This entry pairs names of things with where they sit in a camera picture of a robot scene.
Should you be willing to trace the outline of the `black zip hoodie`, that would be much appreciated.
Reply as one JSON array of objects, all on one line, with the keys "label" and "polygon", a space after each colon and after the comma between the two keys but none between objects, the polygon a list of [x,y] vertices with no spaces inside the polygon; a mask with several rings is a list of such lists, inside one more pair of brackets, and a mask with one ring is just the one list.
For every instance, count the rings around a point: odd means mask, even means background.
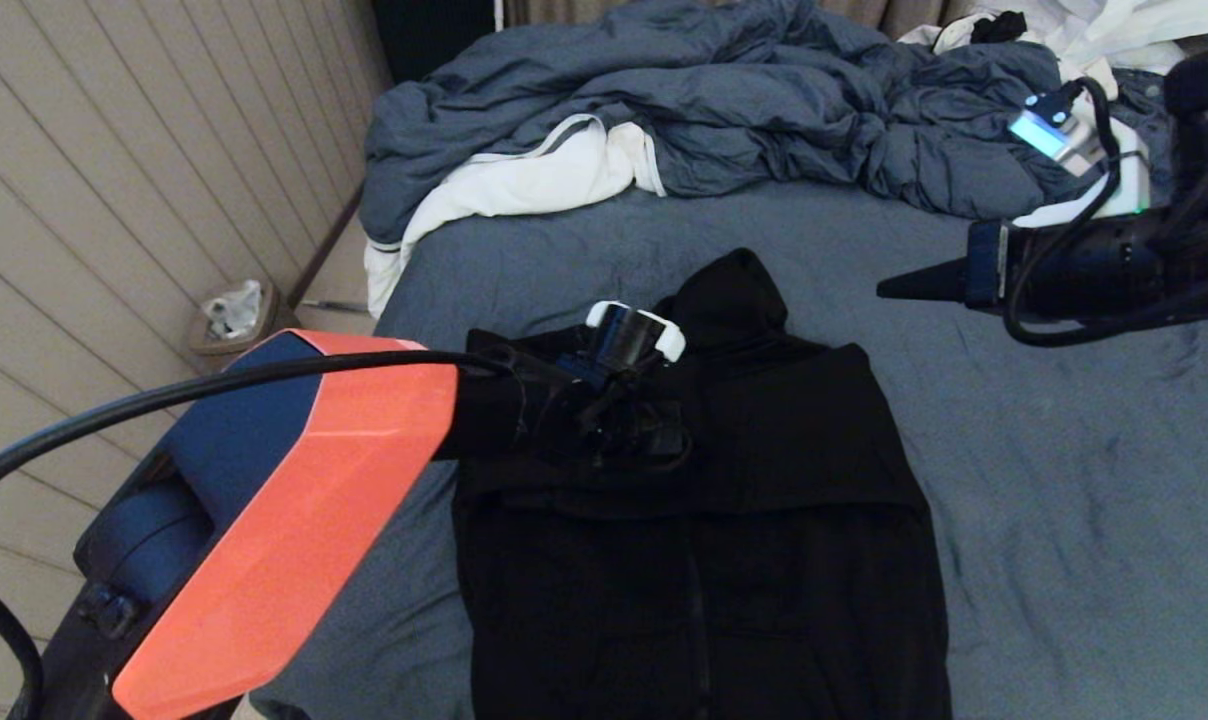
[{"label": "black zip hoodie", "polygon": [[681,451],[461,461],[476,720],[952,720],[929,503],[860,346],[737,249],[660,301]]}]

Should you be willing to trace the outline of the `white clothes pile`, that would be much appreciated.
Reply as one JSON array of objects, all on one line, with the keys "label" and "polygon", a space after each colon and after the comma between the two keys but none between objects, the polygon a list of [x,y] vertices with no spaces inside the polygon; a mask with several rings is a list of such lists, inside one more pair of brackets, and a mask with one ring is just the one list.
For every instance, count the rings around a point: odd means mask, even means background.
[{"label": "white clothes pile", "polygon": [[1208,47],[1208,0],[943,0],[941,17],[908,21],[898,41],[933,45],[943,27],[1003,12],[1023,14],[1026,40],[1079,70],[1107,60],[1165,76]]}]

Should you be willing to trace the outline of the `blue denim garment with buttons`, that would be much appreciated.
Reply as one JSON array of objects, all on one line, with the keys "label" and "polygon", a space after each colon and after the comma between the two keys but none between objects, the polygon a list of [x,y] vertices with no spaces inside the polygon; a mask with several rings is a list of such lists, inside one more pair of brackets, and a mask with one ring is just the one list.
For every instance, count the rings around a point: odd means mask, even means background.
[{"label": "blue denim garment with buttons", "polygon": [[1166,135],[1171,120],[1165,106],[1165,76],[1119,68],[1113,77],[1119,87],[1119,95],[1111,101],[1113,120],[1120,120],[1145,140]]}]

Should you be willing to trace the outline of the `blue bed sheet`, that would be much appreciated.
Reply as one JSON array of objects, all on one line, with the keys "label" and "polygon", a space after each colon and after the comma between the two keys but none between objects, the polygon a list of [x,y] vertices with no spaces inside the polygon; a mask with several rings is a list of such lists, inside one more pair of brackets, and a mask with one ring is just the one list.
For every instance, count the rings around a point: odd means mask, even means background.
[{"label": "blue bed sheet", "polygon": [[354,332],[455,352],[470,329],[558,331],[750,249],[788,331],[872,361],[933,507],[957,720],[1208,720],[1208,323],[1047,350],[960,304],[878,300],[968,227],[813,182],[470,217]]}]

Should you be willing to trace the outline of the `rumpled blue duvet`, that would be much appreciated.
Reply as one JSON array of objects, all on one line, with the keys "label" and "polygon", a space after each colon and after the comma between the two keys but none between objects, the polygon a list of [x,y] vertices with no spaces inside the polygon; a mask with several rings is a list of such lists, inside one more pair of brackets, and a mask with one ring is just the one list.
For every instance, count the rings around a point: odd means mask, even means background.
[{"label": "rumpled blue duvet", "polygon": [[480,37],[381,95],[362,146],[362,225],[397,240],[464,161],[535,149],[575,115],[639,126],[668,194],[855,184],[951,217],[1017,217],[1100,176],[1071,176],[1007,129],[1062,82],[1039,43],[937,54],[813,0],[641,0],[587,24]]}]

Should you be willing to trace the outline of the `small black garment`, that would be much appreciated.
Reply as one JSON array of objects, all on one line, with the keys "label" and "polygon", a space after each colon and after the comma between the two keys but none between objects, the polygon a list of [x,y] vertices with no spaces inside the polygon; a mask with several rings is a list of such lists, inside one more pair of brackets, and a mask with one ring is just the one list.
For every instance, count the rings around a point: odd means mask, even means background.
[{"label": "small black garment", "polygon": [[1000,14],[976,14],[969,36],[970,43],[1006,43],[1020,40],[1028,31],[1026,14],[1001,12]]}]

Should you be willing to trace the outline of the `beige curtain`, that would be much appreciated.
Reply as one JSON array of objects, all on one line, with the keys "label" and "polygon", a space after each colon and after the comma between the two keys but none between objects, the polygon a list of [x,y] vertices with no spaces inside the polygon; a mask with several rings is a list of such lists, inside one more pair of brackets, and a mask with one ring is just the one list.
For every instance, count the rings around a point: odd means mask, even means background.
[{"label": "beige curtain", "polygon": [[[609,10],[641,0],[484,0],[494,10],[498,29],[534,24],[582,24]],[[860,27],[900,37],[916,27],[937,27],[974,8],[980,0],[798,0]]]}]

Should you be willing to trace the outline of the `brown trash bin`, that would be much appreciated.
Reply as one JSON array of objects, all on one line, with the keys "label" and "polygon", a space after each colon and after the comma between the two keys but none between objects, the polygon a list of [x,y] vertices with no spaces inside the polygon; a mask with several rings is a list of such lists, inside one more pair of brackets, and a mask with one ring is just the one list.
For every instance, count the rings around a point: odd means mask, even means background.
[{"label": "brown trash bin", "polygon": [[[207,300],[230,290],[230,288],[237,286],[238,283],[230,284],[230,286],[220,288],[220,290],[211,294]],[[288,302],[283,300],[279,294],[278,288],[271,281],[259,281],[262,288],[265,288],[265,300],[262,300],[261,313],[256,324],[256,329],[252,329],[252,333],[244,339],[211,339],[207,337],[205,333],[205,317],[203,317],[201,310],[201,304],[198,304],[198,310],[193,315],[191,324],[188,324],[187,341],[188,352],[197,358],[207,361],[228,361],[230,358],[238,356],[243,352],[251,350],[252,347],[257,346],[261,341],[265,341],[271,333],[283,331],[283,329],[290,329],[296,325],[296,315],[294,310],[290,309]]]}]

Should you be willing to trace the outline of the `white plastic bin liner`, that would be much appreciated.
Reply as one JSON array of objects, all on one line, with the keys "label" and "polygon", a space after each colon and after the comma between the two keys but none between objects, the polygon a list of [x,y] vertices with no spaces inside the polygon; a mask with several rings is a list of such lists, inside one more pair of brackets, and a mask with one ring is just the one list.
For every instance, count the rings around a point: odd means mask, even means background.
[{"label": "white plastic bin liner", "polygon": [[252,333],[261,313],[265,288],[259,281],[242,281],[211,300],[203,301],[205,333],[211,339],[244,339]]}]

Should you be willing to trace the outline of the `black furniture piece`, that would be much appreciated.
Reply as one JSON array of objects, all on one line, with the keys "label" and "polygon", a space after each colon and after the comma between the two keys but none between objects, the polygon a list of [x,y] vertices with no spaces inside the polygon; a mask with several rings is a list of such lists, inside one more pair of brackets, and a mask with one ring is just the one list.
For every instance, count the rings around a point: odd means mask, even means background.
[{"label": "black furniture piece", "polygon": [[495,31],[496,1],[371,0],[393,81],[420,81]]}]

